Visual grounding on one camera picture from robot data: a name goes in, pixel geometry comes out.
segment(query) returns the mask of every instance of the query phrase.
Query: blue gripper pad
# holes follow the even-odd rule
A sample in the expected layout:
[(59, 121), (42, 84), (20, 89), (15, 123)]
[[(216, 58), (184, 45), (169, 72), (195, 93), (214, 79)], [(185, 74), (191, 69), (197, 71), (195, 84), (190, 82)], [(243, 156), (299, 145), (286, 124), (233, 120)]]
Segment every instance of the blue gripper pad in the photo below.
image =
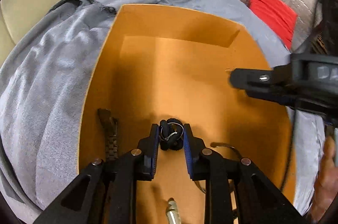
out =
[(156, 166), (157, 166), (157, 155), (158, 155), (158, 143), (159, 143), (159, 127), (156, 129), (156, 135), (155, 135), (155, 142), (154, 142), (154, 151), (153, 151), (153, 161), (151, 164), (151, 172), (153, 174), (153, 178), (156, 173)]
[(183, 132), (183, 148), (184, 148), (184, 155), (185, 155), (185, 162), (187, 164), (188, 174), (190, 179), (192, 179), (192, 156), (191, 156), (191, 149), (189, 145), (189, 138), (187, 136), (187, 130)]

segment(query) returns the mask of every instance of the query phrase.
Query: gray blanket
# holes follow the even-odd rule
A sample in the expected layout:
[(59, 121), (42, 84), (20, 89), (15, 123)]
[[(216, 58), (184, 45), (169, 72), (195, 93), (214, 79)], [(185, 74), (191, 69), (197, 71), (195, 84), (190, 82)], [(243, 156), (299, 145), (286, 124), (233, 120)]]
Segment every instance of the gray blanket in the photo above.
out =
[[(61, 0), (0, 69), (0, 189), (35, 215), (77, 175), (88, 82), (116, 12), (128, 3), (180, 6), (231, 19), (246, 26), (271, 67), (288, 61), (280, 39), (239, 0)], [(295, 202), (304, 193), (311, 195), (322, 141), (320, 120), (303, 114), (297, 127), (297, 166), (306, 164), (307, 173), (297, 169)], [(310, 159), (302, 141), (311, 142)], [(305, 188), (299, 179), (309, 182)], [(300, 202), (298, 209), (308, 203)]]

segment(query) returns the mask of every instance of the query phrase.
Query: finger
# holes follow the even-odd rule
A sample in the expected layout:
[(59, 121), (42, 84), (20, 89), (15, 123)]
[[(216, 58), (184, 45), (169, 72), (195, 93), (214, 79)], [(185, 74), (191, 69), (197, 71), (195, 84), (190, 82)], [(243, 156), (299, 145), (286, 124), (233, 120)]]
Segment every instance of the finger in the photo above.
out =
[(326, 137), (324, 144), (324, 156), (333, 159), (336, 153), (336, 143), (331, 136)]
[(336, 190), (336, 184), (338, 183), (338, 168), (322, 169), (318, 175), (317, 182), (327, 189)]
[(325, 211), (325, 209), (313, 204), (310, 211), (312, 220), (318, 222), (323, 217)]
[(319, 174), (322, 172), (325, 172), (327, 170), (335, 168), (335, 163), (331, 157), (323, 156), (321, 162), (320, 162), (320, 170)]
[(315, 191), (313, 204), (316, 207), (326, 210), (328, 207), (330, 207), (332, 201), (336, 197), (336, 194), (337, 193), (334, 193), (331, 190), (321, 187), (319, 190)]

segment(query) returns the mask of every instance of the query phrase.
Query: fabric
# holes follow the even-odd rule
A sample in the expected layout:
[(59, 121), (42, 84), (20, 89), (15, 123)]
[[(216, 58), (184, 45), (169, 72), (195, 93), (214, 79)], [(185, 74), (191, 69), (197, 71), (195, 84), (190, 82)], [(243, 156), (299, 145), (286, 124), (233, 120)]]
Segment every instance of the fabric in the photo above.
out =
[(291, 49), (297, 14), (281, 0), (250, 0), (250, 9)]
[[(271, 67), (288, 62), (289, 51), (277, 35), (239, 0), (61, 0), (0, 68), (0, 168), (7, 186), (36, 215), (78, 174), (88, 82), (116, 12), (128, 3), (179, 6), (231, 19), (248, 29)], [(303, 116), (300, 132), (323, 133), (312, 115)], [(296, 147), (298, 165), (305, 147)], [(314, 147), (312, 157), (318, 158), (320, 148)], [(313, 178), (311, 164), (307, 175)], [(303, 192), (313, 188), (311, 182), (308, 188), (297, 186)]]
[[(288, 114), (292, 122), (293, 110), (288, 108)], [(318, 115), (299, 112), (295, 127), (296, 190), (293, 205), (304, 215), (312, 202), (313, 185), (323, 156), (324, 123)]]

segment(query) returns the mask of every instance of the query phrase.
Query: metal wire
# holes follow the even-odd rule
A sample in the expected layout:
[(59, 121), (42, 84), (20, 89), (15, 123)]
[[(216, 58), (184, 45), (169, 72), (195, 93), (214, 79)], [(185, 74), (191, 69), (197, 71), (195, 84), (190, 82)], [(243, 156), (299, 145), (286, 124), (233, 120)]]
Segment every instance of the metal wire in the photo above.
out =
[[(212, 142), (210, 144), (210, 147), (212, 148), (217, 148), (217, 147), (224, 147), (224, 148), (229, 148), (231, 150), (234, 151), (234, 153), (237, 155), (238, 159), (240, 160), (243, 156), (241, 155), (241, 153), (233, 146), (231, 146), (230, 144), (227, 144), (227, 143), (223, 143), (223, 142)], [(207, 190), (204, 189), (201, 184), (199, 183), (199, 181), (194, 181), (195, 182), (195, 185), (197, 186), (197, 188), (200, 189), (200, 191), (204, 194), (206, 194)], [(234, 191), (234, 185), (233, 183), (231, 182), (229, 184), (229, 187), (230, 187), (230, 192), (233, 192)]]
[[(168, 124), (168, 125), (170, 125), (170, 124), (176, 124), (176, 125), (180, 126), (180, 127), (182, 128), (182, 133), (181, 133), (181, 136), (179, 137), (179, 139), (183, 137), (183, 134), (184, 134), (184, 127), (183, 127), (181, 124), (178, 124), (178, 123), (176, 123), (176, 122), (169, 122), (169, 123), (167, 123), (167, 124)], [(159, 137), (160, 137), (162, 140), (165, 140), (165, 141), (168, 141), (170, 137), (172, 137), (174, 134), (177, 134), (177, 131), (175, 131), (175, 132), (171, 133), (168, 137), (164, 137), (163, 134), (162, 134), (162, 131), (163, 131), (163, 128), (161, 127), (161, 132), (160, 132), (160, 134), (159, 134)]]

